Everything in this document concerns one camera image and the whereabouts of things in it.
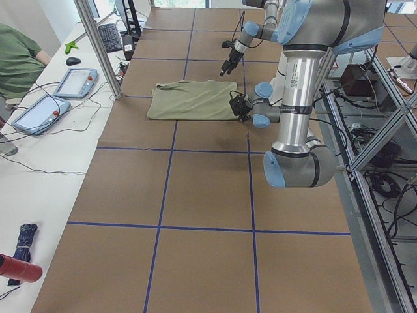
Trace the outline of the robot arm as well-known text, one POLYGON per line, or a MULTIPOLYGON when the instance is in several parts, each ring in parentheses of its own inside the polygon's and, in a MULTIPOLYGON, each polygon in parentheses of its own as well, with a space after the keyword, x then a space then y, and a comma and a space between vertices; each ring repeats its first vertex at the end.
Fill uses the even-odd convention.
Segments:
POLYGON ((222 48, 231 48, 231 51, 229 58, 224 61, 221 67, 220 76, 230 74, 237 67, 246 50, 252 48, 253 39, 277 41, 278 13, 286 6, 287 1, 242 1, 242 4, 263 9, 265 11, 265 21, 264 24, 251 21, 243 22, 244 15, 242 15, 237 24, 237 26, 242 25, 240 36, 222 42, 222 48))
POLYGON ((246 22, 221 68, 229 74, 255 38, 277 42, 287 64, 279 106, 271 102, 274 86, 259 83, 230 105, 241 120, 266 128, 278 123, 278 138, 264 154, 266 180, 275 188, 322 186, 336 169, 331 150, 309 129, 320 62, 334 55, 376 46, 383 33, 385 1, 249 1, 265 11, 264 24, 246 22))

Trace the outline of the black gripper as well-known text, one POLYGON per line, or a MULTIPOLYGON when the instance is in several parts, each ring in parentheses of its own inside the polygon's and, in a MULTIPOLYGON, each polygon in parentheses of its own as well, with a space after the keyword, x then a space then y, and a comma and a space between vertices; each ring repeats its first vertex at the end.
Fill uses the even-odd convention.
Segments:
POLYGON ((236 68, 240 60, 242 59, 243 53, 239 52, 235 49, 235 42, 230 40, 225 40, 222 42, 222 48, 231 48, 231 51, 229 53, 228 60, 225 60, 221 70, 220 70, 220 76, 223 77, 225 73, 227 75, 230 75, 230 73, 236 68))
POLYGON ((250 120, 249 113, 252 110, 252 103, 246 98, 245 94, 242 94, 238 91, 231 91, 230 95, 230 107, 233 111, 234 116, 239 117, 239 119, 244 123, 250 120))

